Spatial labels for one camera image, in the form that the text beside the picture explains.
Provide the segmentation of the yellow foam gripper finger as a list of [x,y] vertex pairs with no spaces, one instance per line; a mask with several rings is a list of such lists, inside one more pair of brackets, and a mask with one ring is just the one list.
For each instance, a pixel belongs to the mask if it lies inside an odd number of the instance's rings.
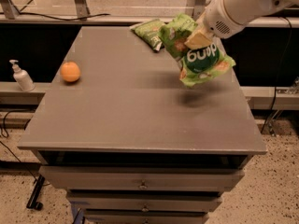
[[189,49],[202,49],[208,47],[212,43],[213,34],[205,27],[195,30],[187,38],[185,45]]

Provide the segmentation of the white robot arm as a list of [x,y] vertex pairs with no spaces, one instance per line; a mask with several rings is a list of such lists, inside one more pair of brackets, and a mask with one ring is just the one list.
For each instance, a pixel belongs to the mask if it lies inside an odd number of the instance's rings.
[[298,4],[299,0],[211,0],[185,45],[189,49],[205,48],[214,37],[229,38],[251,21]]

